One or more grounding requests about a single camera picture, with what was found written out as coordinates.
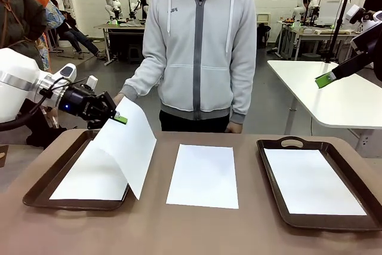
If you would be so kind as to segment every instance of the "hoodie drawstring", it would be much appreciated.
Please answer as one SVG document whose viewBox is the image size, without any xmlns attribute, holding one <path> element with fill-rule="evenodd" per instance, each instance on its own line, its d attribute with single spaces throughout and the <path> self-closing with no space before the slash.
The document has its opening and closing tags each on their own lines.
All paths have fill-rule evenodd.
<svg viewBox="0 0 382 255">
<path fill-rule="evenodd" d="M 170 37 L 171 30 L 171 0 L 168 0 L 168 9 L 167 9 L 167 33 Z"/>
<path fill-rule="evenodd" d="M 230 44 L 231 31 L 232 31 L 232 18 L 233 18 L 233 6 L 235 4 L 235 0 L 231 0 L 231 7 L 229 12 L 229 25 L 228 25 L 228 35 L 227 35 L 227 44 L 226 44 L 226 54 L 228 54 L 228 48 Z"/>
</svg>

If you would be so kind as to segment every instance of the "hoodie pocket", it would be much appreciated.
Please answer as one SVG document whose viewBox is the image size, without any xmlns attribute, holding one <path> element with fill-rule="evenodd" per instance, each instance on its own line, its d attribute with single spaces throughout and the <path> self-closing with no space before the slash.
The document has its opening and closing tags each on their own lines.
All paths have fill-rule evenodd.
<svg viewBox="0 0 382 255">
<path fill-rule="evenodd" d="M 193 67 L 167 66 L 158 93 L 166 106 L 187 112 L 193 111 Z"/>
<path fill-rule="evenodd" d="M 201 110 L 212 112 L 231 107 L 233 93 L 229 68 L 207 68 L 201 70 Z"/>
</svg>

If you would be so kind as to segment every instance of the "stack of paper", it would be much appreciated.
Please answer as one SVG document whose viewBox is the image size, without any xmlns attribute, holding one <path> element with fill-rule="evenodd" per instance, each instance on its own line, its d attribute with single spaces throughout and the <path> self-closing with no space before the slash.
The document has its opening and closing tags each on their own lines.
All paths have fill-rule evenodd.
<svg viewBox="0 0 382 255">
<path fill-rule="evenodd" d="M 366 216 L 319 150 L 265 153 L 289 213 Z"/>
<path fill-rule="evenodd" d="M 127 184 L 140 198 L 156 139 L 142 109 L 124 98 L 50 199 L 121 200 Z"/>
<path fill-rule="evenodd" d="M 180 145 L 167 204 L 238 209 L 233 149 Z"/>
</svg>

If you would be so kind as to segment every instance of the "person in gray hoodie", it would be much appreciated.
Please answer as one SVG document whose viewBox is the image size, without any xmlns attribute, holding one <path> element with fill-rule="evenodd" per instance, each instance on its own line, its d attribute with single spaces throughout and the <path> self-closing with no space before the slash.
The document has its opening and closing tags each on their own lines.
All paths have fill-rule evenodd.
<svg viewBox="0 0 382 255">
<path fill-rule="evenodd" d="M 163 131 L 241 133 L 256 45 L 254 0 L 152 0 L 145 59 L 115 102 L 158 85 Z"/>
</svg>

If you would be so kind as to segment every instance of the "black hair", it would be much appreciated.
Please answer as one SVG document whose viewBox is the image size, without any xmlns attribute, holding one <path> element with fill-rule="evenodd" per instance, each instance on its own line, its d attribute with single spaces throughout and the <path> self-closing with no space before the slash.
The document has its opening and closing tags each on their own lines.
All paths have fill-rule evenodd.
<svg viewBox="0 0 382 255">
<path fill-rule="evenodd" d="M 50 0 L 55 6 L 58 6 L 57 0 Z"/>
</svg>

